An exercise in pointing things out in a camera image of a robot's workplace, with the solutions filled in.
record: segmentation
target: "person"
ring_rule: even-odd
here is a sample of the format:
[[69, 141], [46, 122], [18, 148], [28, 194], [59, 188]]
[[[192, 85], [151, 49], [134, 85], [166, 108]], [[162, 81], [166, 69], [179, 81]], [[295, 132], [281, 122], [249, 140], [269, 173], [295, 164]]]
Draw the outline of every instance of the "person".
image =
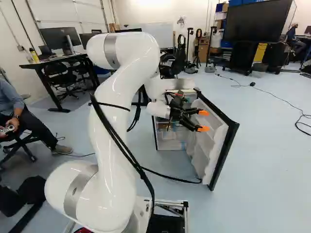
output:
[[288, 44], [293, 48], [295, 55], [298, 55], [307, 45], [296, 40], [296, 28], [298, 28], [298, 23], [294, 23], [286, 35]]
[[[14, 132], [17, 130], [32, 131], [51, 149], [53, 154], [70, 154], [73, 151], [71, 147], [57, 143], [57, 139], [51, 131], [27, 109], [23, 98], [15, 88], [0, 77], [0, 127], [3, 128], [8, 125], [14, 126]], [[7, 137], [6, 134], [0, 134], [0, 138], [5, 137]]]

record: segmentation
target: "orange fingertip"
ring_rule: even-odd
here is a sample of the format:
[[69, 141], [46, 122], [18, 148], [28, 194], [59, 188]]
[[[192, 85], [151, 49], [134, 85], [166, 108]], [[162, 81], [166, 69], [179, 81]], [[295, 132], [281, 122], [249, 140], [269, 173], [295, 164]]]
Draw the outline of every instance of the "orange fingertip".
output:
[[205, 110], [201, 110], [201, 111], [199, 111], [199, 115], [208, 116], [209, 112], [205, 111]]
[[207, 131], [209, 131], [209, 127], [207, 126], [202, 126], [202, 128], [198, 129], [198, 132], [207, 132]]

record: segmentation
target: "black desk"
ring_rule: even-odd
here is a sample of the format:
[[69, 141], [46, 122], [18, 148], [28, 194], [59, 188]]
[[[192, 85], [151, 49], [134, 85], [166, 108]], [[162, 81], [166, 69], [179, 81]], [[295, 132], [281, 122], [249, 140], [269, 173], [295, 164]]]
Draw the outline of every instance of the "black desk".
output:
[[56, 57], [54, 59], [50, 59], [50, 60], [47, 60], [47, 61], [42, 61], [40, 63], [32, 63], [32, 64], [26, 64], [26, 65], [20, 65], [19, 66], [22, 69], [34, 69], [37, 72], [37, 74], [38, 74], [40, 80], [42, 81], [45, 89], [47, 90], [47, 92], [49, 93], [49, 95], [51, 96], [53, 102], [55, 103], [55, 105], [57, 107], [57, 108], [50, 108], [49, 111], [51, 111], [51, 112], [68, 113], [68, 112], [70, 112], [70, 110], [69, 109], [64, 109], [62, 107], [62, 105], [60, 104], [59, 99], [54, 94], [54, 92], [53, 92], [53, 90], [52, 90], [52, 88], [51, 88], [51, 86], [50, 86], [50, 84], [49, 84], [49, 82], [47, 80], [47, 77], [43, 74], [42, 69], [46, 65], [50, 65], [50, 64], [58, 63], [58, 62], [67, 62], [67, 61], [76, 60], [76, 59], [82, 60], [84, 62], [85, 66], [88, 69], [89, 76], [90, 76], [90, 78], [92, 80], [93, 87], [94, 87], [94, 89], [96, 89], [100, 85], [100, 83], [99, 83], [97, 74], [94, 72], [93, 63], [88, 58], [86, 53], [69, 55], [69, 56], [61, 56], [61, 57]]
[[307, 45], [304, 60], [301, 61], [301, 65], [302, 65], [303, 63], [306, 62], [308, 56], [311, 53], [311, 37], [305, 36], [305, 35], [297, 35], [296, 38], [304, 42]]

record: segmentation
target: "sneaker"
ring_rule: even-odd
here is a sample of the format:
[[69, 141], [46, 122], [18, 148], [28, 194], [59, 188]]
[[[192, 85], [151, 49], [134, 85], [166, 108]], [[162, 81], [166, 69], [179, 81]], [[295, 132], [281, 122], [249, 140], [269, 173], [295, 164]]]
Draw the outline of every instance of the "sneaker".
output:
[[70, 154], [73, 152], [72, 147], [65, 147], [62, 145], [56, 145], [55, 149], [52, 150], [52, 154]]

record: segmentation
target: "computer monitor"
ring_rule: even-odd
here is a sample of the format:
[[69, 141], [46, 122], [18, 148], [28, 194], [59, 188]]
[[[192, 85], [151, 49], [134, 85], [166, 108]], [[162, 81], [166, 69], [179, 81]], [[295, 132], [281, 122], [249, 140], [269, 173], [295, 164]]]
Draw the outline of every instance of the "computer monitor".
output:
[[141, 28], [116, 30], [116, 33], [127, 33], [127, 32], [142, 32]]
[[100, 33], [102, 33], [102, 30], [100, 30], [100, 29], [92, 29], [92, 33], [100, 34]]
[[308, 26], [305, 30], [305, 34], [311, 34], [311, 26]]
[[47, 45], [40, 45], [39, 49], [41, 50], [42, 55], [52, 56], [52, 50]]
[[51, 50], [62, 49], [67, 47], [67, 38], [69, 35], [72, 45], [77, 46], [81, 44], [78, 33], [74, 27], [67, 28], [42, 28], [40, 32]]
[[278, 42], [292, 0], [261, 1], [230, 6], [225, 41]]
[[83, 33], [79, 34], [83, 48], [86, 50], [87, 42], [95, 35], [98, 35], [99, 33]]

